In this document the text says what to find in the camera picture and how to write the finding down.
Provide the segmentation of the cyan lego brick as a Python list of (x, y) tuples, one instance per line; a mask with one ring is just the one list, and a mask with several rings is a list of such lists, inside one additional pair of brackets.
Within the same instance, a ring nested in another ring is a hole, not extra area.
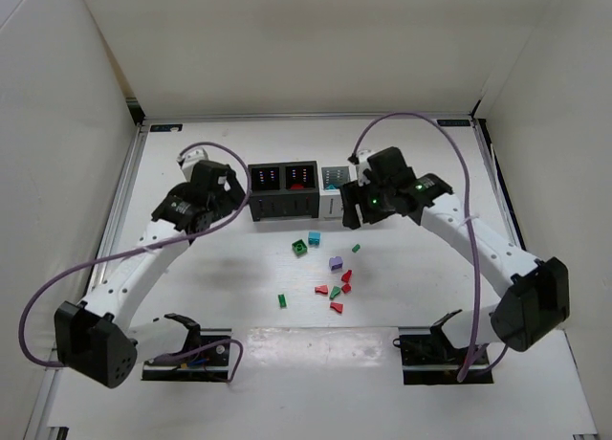
[(318, 246), (320, 244), (320, 233), (317, 231), (310, 231), (308, 234), (308, 244)]

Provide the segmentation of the purple lego brick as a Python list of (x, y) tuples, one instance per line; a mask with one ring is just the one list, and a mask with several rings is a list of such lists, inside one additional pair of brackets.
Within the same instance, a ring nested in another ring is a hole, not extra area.
[(343, 268), (343, 259), (341, 256), (333, 256), (329, 259), (329, 269), (331, 272), (341, 270)]

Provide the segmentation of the green square lego brick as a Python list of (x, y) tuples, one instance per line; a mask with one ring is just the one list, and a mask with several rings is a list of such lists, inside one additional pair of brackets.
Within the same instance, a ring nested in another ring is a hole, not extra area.
[(308, 246), (303, 239), (298, 239), (292, 244), (292, 250), (296, 256), (302, 256), (308, 252)]

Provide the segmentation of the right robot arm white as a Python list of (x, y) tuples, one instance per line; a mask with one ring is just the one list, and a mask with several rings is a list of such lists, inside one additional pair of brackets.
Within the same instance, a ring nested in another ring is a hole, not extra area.
[(524, 352), (570, 316), (569, 272), (558, 258), (543, 260), (511, 243), (465, 207), (452, 187), (435, 174), (421, 177), (399, 148), (363, 150), (349, 159), (357, 178), (340, 188), (342, 224), (351, 230), (392, 216), (410, 218), (440, 237), (486, 280), (499, 300), (453, 312), (431, 331), (453, 349), (502, 342)]

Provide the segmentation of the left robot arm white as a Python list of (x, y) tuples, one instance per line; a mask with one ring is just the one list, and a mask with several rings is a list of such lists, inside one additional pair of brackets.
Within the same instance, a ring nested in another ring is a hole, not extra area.
[(55, 311), (55, 341), (61, 363), (106, 386), (122, 384), (137, 363), (184, 363), (197, 356), (201, 326), (167, 313), (148, 323), (132, 322), (139, 306), (194, 234), (231, 215), (245, 191), (229, 165), (199, 160), (186, 181), (171, 189), (152, 213), (136, 254), (124, 257), (100, 286), (79, 303)]

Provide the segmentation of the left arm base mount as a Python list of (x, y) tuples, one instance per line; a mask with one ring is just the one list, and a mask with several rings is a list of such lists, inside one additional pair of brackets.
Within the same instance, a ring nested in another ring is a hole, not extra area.
[(159, 358), (142, 366), (141, 380), (145, 382), (227, 383), (230, 379), (231, 329), (202, 328), (194, 319), (168, 314), (166, 319), (180, 323), (185, 330), (183, 347), (172, 356), (190, 352), (202, 346), (207, 349), (180, 360), (164, 362)]

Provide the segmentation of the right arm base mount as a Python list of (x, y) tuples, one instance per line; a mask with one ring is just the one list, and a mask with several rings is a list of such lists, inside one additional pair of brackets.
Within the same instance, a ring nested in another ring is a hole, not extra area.
[(492, 375), (485, 374), (489, 365), (487, 352), (475, 361), (462, 382), (459, 371), (468, 355), (468, 348), (453, 348), (442, 333), (443, 325), (459, 310), (446, 314), (429, 328), (404, 328), (392, 342), (400, 350), (404, 385), (486, 385), (492, 384)]

